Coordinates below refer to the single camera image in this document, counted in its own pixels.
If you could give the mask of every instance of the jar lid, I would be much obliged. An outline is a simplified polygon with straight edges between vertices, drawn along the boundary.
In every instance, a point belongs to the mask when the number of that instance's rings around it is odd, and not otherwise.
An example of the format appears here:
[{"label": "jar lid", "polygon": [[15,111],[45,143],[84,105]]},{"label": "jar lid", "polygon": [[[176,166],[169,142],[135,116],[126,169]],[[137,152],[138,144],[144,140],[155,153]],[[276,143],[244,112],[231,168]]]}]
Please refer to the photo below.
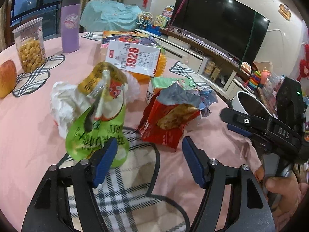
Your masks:
[{"label": "jar lid", "polygon": [[32,27],[34,24],[36,24],[37,22],[42,21],[43,17],[39,17],[36,19],[33,19],[29,22],[24,23],[23,25],[19,26],[18,28],[16,28],[15,30],[12,31],[13,34],[17,33],[17,32],[21,32],[27,28]]}]

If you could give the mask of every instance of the screw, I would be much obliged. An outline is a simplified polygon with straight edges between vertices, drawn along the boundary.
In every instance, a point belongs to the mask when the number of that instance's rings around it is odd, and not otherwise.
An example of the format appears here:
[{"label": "screw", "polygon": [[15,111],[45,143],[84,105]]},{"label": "screw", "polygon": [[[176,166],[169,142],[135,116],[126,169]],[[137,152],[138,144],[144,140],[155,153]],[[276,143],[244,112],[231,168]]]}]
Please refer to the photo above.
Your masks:
[{"label": "screw", "polygon": [[51,165],[49,168],[48,168],[49,171],[55,171],[57,170],[57,166],[56,165]]},{"label": "screw", "polygon": [[82,159],[81,161],[80,161],[80,164],[82,164],[82,165],[87,165],[89,163],[89,160],[88,159]]},{"label": "screw", "polygon": [[245,170],[245,171],[249,171],[249,170],[250,170],[250,168],[249,168],[248,165],[242,165],[241,168],[242,168],[243,170]]},{"label": "screw", "polygon": [[211,165],[218,165],[218,161],[216,159],[210,159],[209,162]]}]

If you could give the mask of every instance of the television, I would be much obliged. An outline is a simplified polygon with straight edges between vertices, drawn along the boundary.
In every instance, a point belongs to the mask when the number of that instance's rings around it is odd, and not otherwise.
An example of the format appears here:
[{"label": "television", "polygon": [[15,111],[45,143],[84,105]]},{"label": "television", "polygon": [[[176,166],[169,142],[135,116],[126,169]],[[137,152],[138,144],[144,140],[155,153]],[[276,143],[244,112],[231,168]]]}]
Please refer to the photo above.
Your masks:
[{"label": "television", "polygon": [[[172,21],[183,3],[176,0]],[[252,64],[269,20],[236,0],[185,0],[173,26],[216,44],[239,61]]]}]

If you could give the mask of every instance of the blue gripper pad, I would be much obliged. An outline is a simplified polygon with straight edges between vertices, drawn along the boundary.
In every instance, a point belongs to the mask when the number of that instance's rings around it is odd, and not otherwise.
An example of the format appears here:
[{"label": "blue gripper pad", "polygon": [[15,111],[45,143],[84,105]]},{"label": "blue gripper pad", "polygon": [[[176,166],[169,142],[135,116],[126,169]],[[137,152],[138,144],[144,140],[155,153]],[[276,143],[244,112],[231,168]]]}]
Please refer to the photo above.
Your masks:
[{"label": "blue gripper pad", "polygon": [[249,137],[252,135],[251,132],[248,132],[248,131],[246,131],[246,130],[244,130],[244,129],[241,129],[241,128],[236,127],[236,126],[231,125],[231,124],[228,124],[228,130],[230,130],[230,131],[232,131],[232,132],[235,132],[235,133],[238,133],[238,134],[240,134],[240,135],[243,135],[243,136],[245,136],[246,138],[249,138]]},{"label": "blue gripper pad", "polygon": [[96,167],[95,177],[92,181],[94,188],[97,188],[99,184],[103,183],[106,174],[111,168],[112,162],[116,156],[118,149],[117,139],[112,138],[111,142],[107,141],[107,143],[104,145],[102,149],[106,149],[106,152]]},{"label": "blue gripper pad", "polygon": [[187,138],[184,138],[182,141],[182,152],[186,158],[195,183],[200,185],[201,188],[205,188],[204,168]]}]

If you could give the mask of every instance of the plaid placemat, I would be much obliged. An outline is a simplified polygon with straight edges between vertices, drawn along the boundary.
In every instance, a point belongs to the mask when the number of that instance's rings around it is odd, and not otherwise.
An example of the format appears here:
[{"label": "plaid placemat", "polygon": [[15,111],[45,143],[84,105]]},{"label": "plaid placemat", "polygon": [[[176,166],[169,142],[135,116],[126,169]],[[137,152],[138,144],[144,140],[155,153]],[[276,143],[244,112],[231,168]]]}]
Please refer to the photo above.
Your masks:
[{"label": "plaid placemat", "polygon": [[19,98],[40,89],[50,77],[49,71],[63,63],[64,60],[65,56],[63,54],[53,55],[48,57],[46,63],[33,72],[19,74],[12,94]]},{"label": "plaid placemat", "polygon": [[[185,232],[189,219],[173,200],[152,195],[160,167],[154,144],[143,142],[133,129],[124,128],[130,150],[119,168],[109,170],[103,184],[93,189],[96,202],[110,232]],[[60,168],[77,162],[68,156]],[[82,231],[73,187],[68,188],[74,228]]]},{"label": "plaid placemat", "polygon": [[94,40],[94,41],[102,41],[102,34],[103,32],[89,32],[86,35],[81,36],[81,37]]},{"label": "plaid placemat", "polygon": [[174,66],[170,68],[170,72],[192,79],[200,87],[211,89],[211,87],[205,81],[203,81],[198,73],[193,71],[182,62],[175,63]]}]

